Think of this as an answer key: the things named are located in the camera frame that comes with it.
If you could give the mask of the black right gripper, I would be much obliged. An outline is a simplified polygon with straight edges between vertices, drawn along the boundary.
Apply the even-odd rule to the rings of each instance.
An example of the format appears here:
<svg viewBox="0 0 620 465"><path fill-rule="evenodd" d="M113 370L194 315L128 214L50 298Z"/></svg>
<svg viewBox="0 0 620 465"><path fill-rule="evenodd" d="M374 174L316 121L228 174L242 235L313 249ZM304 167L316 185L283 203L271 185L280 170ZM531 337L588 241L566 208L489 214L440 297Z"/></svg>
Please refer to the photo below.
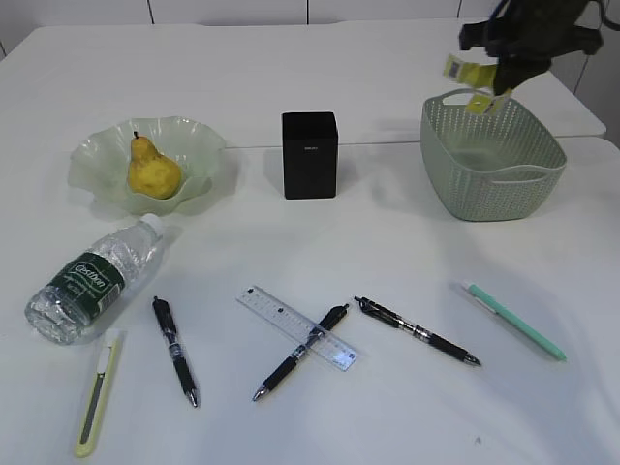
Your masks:
<svg viewBox="0 0 620 465"><path fill-rule="evenodd" d="M601 32L576 24L586 6L579 0L501 1L487 20L462 26L459 47L482 47L499 58L492 86L499 96L547 72L551 58L599 51Z"/></svg>

